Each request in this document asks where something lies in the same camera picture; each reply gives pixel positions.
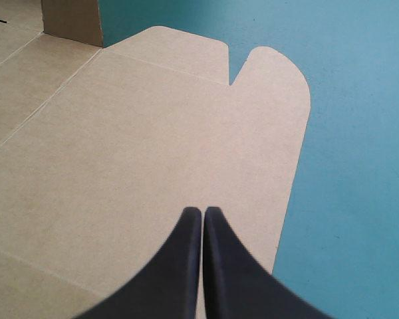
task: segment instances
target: brown cardboard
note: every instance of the brown cardboard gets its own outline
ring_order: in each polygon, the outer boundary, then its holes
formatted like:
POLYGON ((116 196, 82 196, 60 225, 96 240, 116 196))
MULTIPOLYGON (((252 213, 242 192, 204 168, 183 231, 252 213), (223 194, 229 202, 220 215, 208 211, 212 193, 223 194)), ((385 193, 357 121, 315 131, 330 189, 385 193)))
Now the brown cardboard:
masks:
MULTIPOLYGON (((214 40, 176 39, 204 56, 227 54, 214 40)), ((183 207, 217 205, 271 271, 307 83, 261 47, 228 86, 215 81, 220 71, 201 73, 227 61, 180 64, 172 45, 144 61, 143 49, 102 50, 0 147, 0 251, 105 297, 145 265, 183 207)), ((198 308, 204 318, 201 293, 198 308)))
POLYGON ((0 143, 96 51, 41 35, 0 65, 0 143))
POLYGON ((41 32, 41 0, 0 0, 0 19, 18 28, 41 32))
POLYGON ((13 25, 0 23, 0 62, 27 44, 39 34, 38 31, 16 28, 13 25))
POLYGON ((42 0, 45 33, 102 46, 97 0, 42 0))
POLYGON ((99 300, 91 292, 0 252, 0 319, 70 318, 99 300))
POLYGON ((108 50, 151 64, 229 84, 229 47, 167 27, 151 27, 108 50))

